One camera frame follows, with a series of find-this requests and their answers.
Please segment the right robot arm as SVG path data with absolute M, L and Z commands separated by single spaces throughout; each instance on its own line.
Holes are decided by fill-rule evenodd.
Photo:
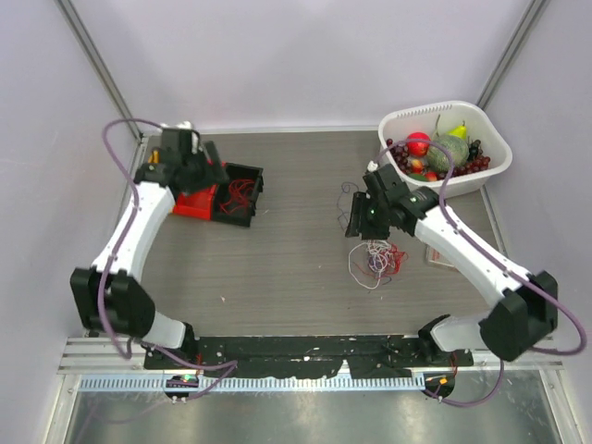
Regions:
M 438 194 L 404 184 L 393 165 L 370 163 L 365 191 L 352 197 L 346 234 L 385 241 L 398 229 L 443 254 L 486 301 L 485 314 L 445 314 L 419 332 L 423 362 L 441 364 L 451 352 L 486 348 L 512 362 L 534 348 L 558 326 L 558 284 L 547 272 L 536 275 L 513 263 L 479 238 L 439 202 Z

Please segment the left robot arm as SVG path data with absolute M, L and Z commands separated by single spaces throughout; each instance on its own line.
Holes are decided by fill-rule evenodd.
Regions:
M 197 361 L 190 324 L 161 314 L 142 287 L 142 271 L 158 230 L 177 200 L 228 181 L 213 142 L 188 124 L 163 127 L 157 159 L 138 167 L 129 203 L 110 240 L 87 268 L 70 276 L 82 325 L 159 349 L 178 369 Z

